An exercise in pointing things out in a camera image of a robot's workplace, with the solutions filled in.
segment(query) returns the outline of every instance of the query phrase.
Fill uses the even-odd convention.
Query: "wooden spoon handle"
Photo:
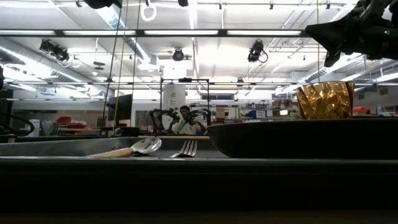
[[[117,149],[109,152],[102,152],[99,154],[90,155],[88,157],[130,157],[132,154],[131,148]]]

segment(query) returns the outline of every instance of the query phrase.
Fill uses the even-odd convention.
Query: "box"
[[[275,100],[272,105],[274,108],[284,109],[285,107],[292,106],[291,100]]]
[[[252,110],[249,112],[249,116],[252,118],[266,118],[267,114],[265,110]]]
[[[225,109],[216,108],[216,119],[225,119]]]

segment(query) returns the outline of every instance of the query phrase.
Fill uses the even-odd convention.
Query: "fork tines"
[[[197,153],[198,141],[187,140],[181,148],[180,153],[186,156],[195,156]]]

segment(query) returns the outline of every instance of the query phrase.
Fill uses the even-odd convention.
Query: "window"
[[[380,95],[382,96],[382,95],[387,95],[388,94],[388,88],[383,88],[383,89],[380,89]]]

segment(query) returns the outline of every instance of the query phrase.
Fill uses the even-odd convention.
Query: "white shirt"
[[[172,130],[176,134],[196,135],[198,131],[201,131],[201,128],[198,124],[190,125],[186,123],[185,120],[181,120],[179,123],[173,126]]]

